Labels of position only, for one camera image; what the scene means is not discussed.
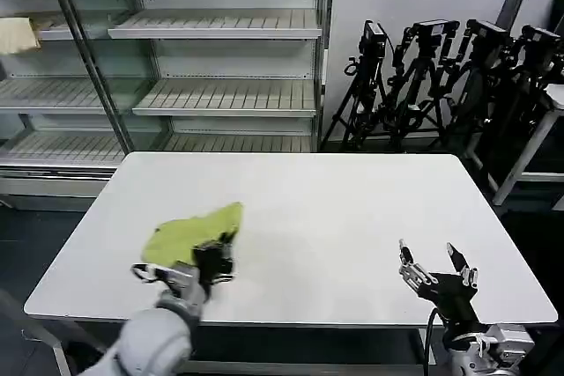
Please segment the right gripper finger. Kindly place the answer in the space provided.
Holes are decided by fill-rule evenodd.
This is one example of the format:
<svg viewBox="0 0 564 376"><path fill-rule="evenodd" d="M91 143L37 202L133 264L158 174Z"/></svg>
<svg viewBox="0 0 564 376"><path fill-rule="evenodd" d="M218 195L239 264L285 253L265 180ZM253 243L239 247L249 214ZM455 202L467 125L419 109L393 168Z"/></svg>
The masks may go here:
<svg viewBox="0 0 564 376"><path fill-rule="evenodd" d="M478 269L471 268L464 255L453 244L447 243L447 252L457 274L462 278L463 286L478 288Z"/></svg>
<svg viewBox="0 0 564 376"><path fill-rule="evenodd" d="M418 292L423 286L437 284L437 278L414 261L412 252L403 239L399 240L399 258L399 273L413 291Z"/></svg>

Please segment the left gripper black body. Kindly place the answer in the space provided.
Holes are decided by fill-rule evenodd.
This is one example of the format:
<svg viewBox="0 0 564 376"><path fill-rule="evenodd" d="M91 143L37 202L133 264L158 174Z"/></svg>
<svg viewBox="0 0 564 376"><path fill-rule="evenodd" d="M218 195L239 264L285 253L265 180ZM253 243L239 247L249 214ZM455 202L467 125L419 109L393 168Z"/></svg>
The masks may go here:
<svg viewBox="0 0 564 376"><path fill-rule="evenodd" d="M193 262L199 269L199 284L210 295L216 284L234 278L232 245L221 241L206 241L192 249Z"/></svg>

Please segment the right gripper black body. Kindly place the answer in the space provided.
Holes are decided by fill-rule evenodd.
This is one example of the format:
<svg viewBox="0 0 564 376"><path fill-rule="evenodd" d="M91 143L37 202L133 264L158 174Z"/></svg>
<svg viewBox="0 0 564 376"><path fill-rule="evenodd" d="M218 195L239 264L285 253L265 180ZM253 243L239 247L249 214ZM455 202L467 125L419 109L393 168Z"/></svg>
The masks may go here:
<svg viewBox="0 0 564 376"><path fill-rule="evenodd" d="M436 283L422 284L417 294L420 298L431 301L447 324L478 320L471 305L471 300L478 292L475 287L465 285L459 275L432 273L431 276L436 279Z"/></svg>

